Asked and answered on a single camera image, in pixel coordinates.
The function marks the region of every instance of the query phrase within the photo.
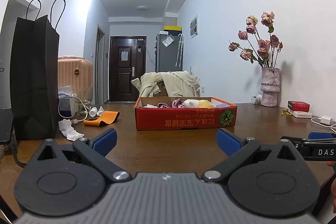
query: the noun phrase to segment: orange strap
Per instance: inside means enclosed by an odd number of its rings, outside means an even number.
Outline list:
[[[93,121],[83,121],[85,126],[92,126],[92,127],[103,127],[108,124],[112,124],[116,122],[119,116],[119,112],[116,111],[104,111],[103,114],[96,120]]]

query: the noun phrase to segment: gray ribbed plate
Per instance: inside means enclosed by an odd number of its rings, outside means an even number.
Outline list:
[[[25,213],[16,224],[318,224],[306,214],[267,219],[235,205],[219,184],[201,182],[194,173],[139,173],[115,183],[93,208],[70,217],[38,218]]]

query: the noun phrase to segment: red cardboard box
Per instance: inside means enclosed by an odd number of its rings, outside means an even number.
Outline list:
[[[288,108],[293,111],[309,112],[310,105],[305,102],[288,101]]]
[[[226,103],[222,108],[144,108],[147,104],[171,105],[175,99],[208,100],[214,106]],[[214,97],[141,97],[135,104],[137,130],[184,130],[233,127],[236,124],[237,106]]]

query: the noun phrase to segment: suitcase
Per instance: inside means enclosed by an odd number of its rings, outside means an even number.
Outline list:
[[[82,101],[92,101],[93,65],[82,57],[59,57],[58,87],[68,85]]]

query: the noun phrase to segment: beige jacket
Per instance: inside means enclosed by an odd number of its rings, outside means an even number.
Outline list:
[[[131,83],[139,90],[140,97],[153,97],[160,92],[157,83],[162,80],[169,97],[195,97],[200,87],[196,77],[187,71],[149,72]]]

